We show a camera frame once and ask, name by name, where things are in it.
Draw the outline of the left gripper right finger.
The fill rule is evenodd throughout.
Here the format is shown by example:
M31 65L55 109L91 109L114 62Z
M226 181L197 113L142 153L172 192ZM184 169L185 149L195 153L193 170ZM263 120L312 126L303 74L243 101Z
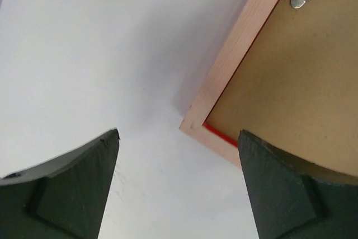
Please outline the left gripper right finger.
M247 130L238 152L259 238L357 238L357 177L283 151Z

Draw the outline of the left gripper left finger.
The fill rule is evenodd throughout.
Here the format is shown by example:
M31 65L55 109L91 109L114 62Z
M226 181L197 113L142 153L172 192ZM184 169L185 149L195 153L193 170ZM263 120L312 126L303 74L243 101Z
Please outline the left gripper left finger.
M1 238L98 238L119 153L117 129L1 179Z

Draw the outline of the red picture frame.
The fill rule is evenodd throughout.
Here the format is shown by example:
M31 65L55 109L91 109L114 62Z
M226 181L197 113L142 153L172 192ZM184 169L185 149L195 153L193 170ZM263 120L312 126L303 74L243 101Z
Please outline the red picture frame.
M357 0L248 0L180 128L236 166L248 130L357 175Z

